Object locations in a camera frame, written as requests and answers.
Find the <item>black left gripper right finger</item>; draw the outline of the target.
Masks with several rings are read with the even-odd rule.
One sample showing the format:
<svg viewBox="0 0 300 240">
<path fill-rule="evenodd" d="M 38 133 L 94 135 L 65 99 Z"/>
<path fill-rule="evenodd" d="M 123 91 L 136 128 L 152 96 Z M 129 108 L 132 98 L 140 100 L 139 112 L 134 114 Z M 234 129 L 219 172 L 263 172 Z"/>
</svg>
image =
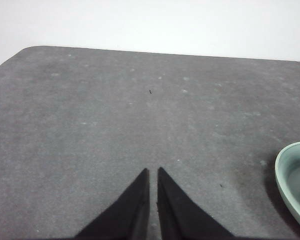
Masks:
<svg viewBox="0 0 300 240">
<path fill-rule="evenodd" d="M 163 167 L 157 172 L 157 209 L 163 240 L 224 240 L 234 237 L 193 202 Z"/>
</svg>

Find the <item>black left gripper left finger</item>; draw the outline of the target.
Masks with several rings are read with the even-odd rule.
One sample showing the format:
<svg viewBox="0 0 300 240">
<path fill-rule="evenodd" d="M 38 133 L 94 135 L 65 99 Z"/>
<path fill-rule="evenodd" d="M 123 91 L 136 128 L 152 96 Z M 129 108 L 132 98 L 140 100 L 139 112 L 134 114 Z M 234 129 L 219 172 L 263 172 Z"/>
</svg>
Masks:
<svg viewBox="0 0 300 240">
<path fill-rule="evenodd" d="M 119 198 L 83 228 L 76 240 L 145 240 L 150 216 L 150 173 L 144 168 Z"/>
</svg>

